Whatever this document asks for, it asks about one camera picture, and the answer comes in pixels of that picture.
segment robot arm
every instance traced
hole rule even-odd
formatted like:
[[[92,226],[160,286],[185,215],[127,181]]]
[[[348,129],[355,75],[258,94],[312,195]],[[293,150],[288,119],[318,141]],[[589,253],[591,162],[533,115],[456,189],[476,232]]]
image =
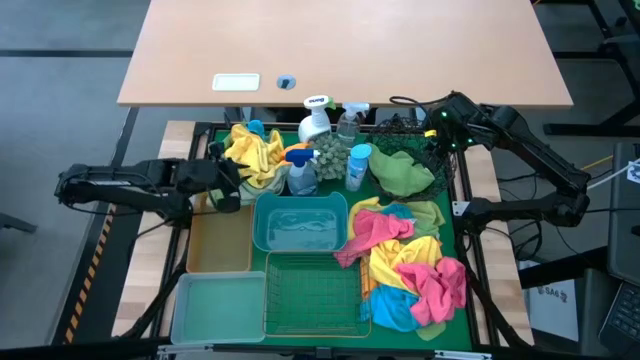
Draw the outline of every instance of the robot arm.
[[[535,200],[491,202],[473,198],[458,209],[462,227],[473,233],[491,220],[545,220],[556,226],[577,226],[589,206],[586,195],[591,176],[564,160],[538,140],[527,122],[512,107],[474,104],[452,92],[431,116],[437,130],[435,151],[446,153],[480,144],[509,150],[548,179],[556,191]]]
[[[189,197],[220,189],[223,199],[214,206],[221,212],[240,208],[238,186],[243,181],[238,165],[221,159],[145,160],[134,166],[109,167],[75,164],[59,175],[55,196],[69,207],[91,201],[126,205],[153,211],[175,226],[188,226],[193,207]]]

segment black mesh basket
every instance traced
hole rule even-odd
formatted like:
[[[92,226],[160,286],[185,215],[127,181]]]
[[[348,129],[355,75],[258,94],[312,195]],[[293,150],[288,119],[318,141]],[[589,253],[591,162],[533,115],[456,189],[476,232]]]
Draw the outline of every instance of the black mesh basket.
[[[367,170],[375,188],[389,198],[401,202],[433,200],[449,187],[453,179],[455,156],[436,155],[433,151],[435,144],[425,136],[424,127],[417,119],[400,117],[396,114],[371,130],[365,142],[376,145],[383,154],[389,156],[398,151],[405,151],[415,163],[422,164],[435,177],[433,183],[421,192],[409,196],[398,196],[384,190],[371,169]]]

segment light blue plastic bin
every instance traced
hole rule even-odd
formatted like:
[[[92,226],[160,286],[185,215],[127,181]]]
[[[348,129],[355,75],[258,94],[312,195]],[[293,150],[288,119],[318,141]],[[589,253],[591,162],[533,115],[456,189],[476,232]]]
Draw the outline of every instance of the light blue plastic bin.
[[[262,271],[180,276],[171,342],[178,345],[262,341],[265,281]]]
[[[338,251],[347,243],[347,200],[264,193],[253,212],[253,243],[262,251]]]

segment white spray bottle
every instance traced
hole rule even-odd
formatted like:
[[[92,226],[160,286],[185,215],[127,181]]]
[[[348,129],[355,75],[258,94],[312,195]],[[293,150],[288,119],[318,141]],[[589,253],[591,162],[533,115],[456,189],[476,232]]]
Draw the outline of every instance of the white spray bottle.
[[[316,135],[331,132],[331,123],[325,108],[335,109],[333,99],[326,95],[316,95],[305,99],[304,107],[311,110],[298,126],[298,138],[300,142],[309,142]]]

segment brown container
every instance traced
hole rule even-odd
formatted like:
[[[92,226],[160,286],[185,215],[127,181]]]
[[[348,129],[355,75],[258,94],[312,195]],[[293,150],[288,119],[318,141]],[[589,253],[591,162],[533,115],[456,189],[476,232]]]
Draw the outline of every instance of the brown container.
[[[206,194],[198,195],[195,212],[215,211],[207,205]],[[194,216],[187,255],[187,272],[208,273],[249,271],[253,205],[231,214]]]

